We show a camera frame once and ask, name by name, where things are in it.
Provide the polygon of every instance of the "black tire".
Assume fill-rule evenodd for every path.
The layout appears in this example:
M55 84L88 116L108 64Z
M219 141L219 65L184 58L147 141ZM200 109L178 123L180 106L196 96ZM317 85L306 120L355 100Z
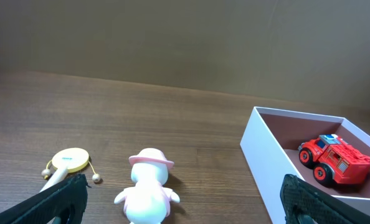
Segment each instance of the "black tire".
M314 168L314 166L316 165L313 161L312 152L307 148L303 148L302 150L300 150L300 152L298 153L298 159L305 167L308 167L310 169Z
M316 165L313 175L315 180L325 187L329 187L333 184L332 170L326 164Z

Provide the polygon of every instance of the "toy fire truck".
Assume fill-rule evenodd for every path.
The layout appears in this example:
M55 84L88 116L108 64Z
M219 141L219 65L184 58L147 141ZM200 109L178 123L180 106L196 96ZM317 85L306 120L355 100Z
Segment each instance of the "toy fire truck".
M338 184L360 184L370 171L370 157L335 134L320 135L302 143L298 150L300 162L314 167L314 178L322 185L333 180Z

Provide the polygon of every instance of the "pink hat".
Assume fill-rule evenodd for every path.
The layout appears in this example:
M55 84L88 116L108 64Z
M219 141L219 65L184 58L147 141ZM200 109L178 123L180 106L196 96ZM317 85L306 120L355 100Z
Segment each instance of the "pink hat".
M166 164L168 169L171 169L174 166L174 162L168 161L162 151L153 148L142 149L142 151L138 155L130 156L128 160L131 166L141 161L161 162L163 164Z

